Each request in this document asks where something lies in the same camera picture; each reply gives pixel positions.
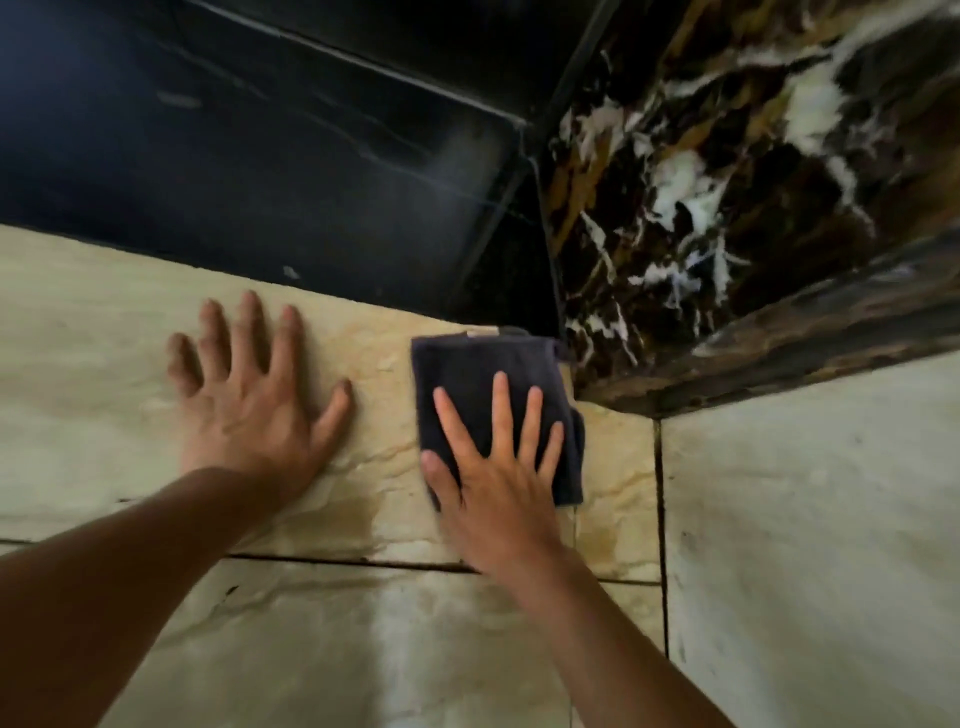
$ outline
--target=brown marble wall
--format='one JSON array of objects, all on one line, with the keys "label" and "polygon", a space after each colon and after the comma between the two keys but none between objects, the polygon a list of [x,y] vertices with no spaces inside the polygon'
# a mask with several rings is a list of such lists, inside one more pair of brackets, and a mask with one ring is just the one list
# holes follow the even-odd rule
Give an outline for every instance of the brown marble wall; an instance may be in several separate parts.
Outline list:
[{"label": "brown marble wall", "polygon": [[578,384],[655,365],[960,214],[960,2],[628,10],[549,150]]}]

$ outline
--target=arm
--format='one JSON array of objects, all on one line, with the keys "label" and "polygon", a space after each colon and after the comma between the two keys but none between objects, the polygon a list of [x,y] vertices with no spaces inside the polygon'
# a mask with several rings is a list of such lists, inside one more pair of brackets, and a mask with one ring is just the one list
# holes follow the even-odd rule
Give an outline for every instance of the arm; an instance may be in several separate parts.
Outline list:
[{"label": "arm", "polygon": [[299,315],[284,309],[266,373],[253,334],[262,315],[248,293],[228,334],[220,306],[207,302],[196,354],[185,336],[171,337],[186,430],[179,480],[0,559],[5,725],[96,725],[197,580],[333,454],[349,421],[348,384],[308,420],[296,392]]},{"label": "arm", "polygon": [[421,458],[451,542],[516,600],[550,646],[587,728],[731,728],[709,699],[666,660],[561,542],[551,484],[563,447],[554,424],[537,469],[542,392],[530,391],[514,450],[507,378],[493,381],[493,442],[477,452],[450,398],[434,393],[463,488],[433,452]]}]

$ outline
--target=person's right arm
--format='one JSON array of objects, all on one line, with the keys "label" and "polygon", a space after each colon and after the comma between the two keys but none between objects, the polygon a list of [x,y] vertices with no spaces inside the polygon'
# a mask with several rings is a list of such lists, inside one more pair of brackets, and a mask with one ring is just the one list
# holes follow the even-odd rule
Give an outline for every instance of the person's right arm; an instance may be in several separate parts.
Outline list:
[{"label": "person's right arm", "polygon": [[477,451],[453,402],[434,403],[463,483],[440,457],[423,453],[441,524],[475,569],[504,587],[550,645],[587,728],[732,728],[732,724],[613,603],[579,555],[561,541],[551,485],[563,446],[555,424],[536,463],[542,393],[527,402],[515,455],[506,375],[493,381],[493,444]]}]

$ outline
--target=hand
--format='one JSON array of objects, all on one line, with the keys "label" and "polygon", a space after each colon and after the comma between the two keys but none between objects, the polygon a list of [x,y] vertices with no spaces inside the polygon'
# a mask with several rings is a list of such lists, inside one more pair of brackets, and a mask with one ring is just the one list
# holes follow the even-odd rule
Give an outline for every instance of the hand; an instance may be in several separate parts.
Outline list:
[{"label": "hand", "polygon": [[564,426],[554,423],[537,468],[543,392],[533,387],[514,455],[514,416],[503,372],[493,378],[493,443],[484,458],[473,444],[460,415],[442,388],[433,393],[444,435],[453,450],[463,489],[436,452],[420,458],[423,476],[441,506],[441,526],[452,545],[472,567],[508,589],[530,569],[563,560],[554,510],[553,476],[564,447]]},{"label": "hand", "polygon": [[200,309],[200,324],[195,352],[182,333],[167,342],[185,431],[180,471],[235,471],[276,489],[282,507],[306,491],[340,444],[353,411],[350,383],[340,382],[311,422],[298,394],[303,324],[293,306],[280,314],[267,372],[256,355],[263,307],[255,293],[244,294],[229,333],[215,301]]}]

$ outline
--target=cloth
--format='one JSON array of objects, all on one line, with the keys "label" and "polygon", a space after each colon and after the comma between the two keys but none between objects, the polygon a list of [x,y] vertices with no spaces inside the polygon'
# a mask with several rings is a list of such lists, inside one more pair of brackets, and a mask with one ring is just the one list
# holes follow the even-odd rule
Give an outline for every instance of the cloth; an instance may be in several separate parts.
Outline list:
[{"label": "cloth", "polygon": [[[553,481],[553,501],[559,506],[582,503],[581,469],[586,433],[583,417],[566,398],[564,382],[557,368],[559,346],[559,342],[553,339],[525,333],[499,336],[456,334],[414,339],[410,351],[417,389],[420,448],[431,449],[440,455],[457,483],[461,484],[457,463],[433,405],[433,390],[443,387],[450,395],[470,437],[480,454],[486,457],[490,454],[493,439],[493,375],[506,372],[510,380],[515,446],[519,446],[527,393],[530,387],[537,385],[543,390],[537,462],[546,448],[550,426],[557,421],[563,422],[564,451]],[[439,509],[432,492],[430,496],[434,507]]]}]

